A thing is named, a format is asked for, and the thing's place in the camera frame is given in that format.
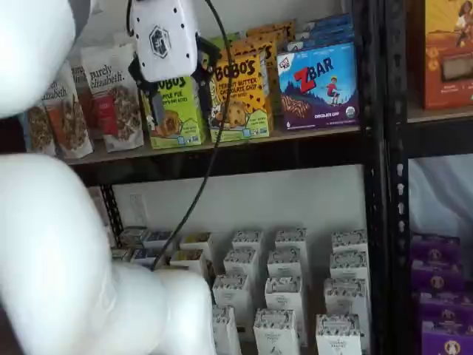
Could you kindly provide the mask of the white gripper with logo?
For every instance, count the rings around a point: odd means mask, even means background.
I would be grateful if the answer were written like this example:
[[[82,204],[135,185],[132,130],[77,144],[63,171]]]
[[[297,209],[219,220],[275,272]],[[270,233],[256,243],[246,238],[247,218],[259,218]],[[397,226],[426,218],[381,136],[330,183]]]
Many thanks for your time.
[[[158,128],[159,114],[164,113],[156,81],[193,73],[200,107],[203,112],[210,112],[210,81],[221,55],[218,46],[198,35],[194,3],[188,0],[133,1],[131,15],[137,53],[133,54],[129,73],[146,96],[152,126]]]

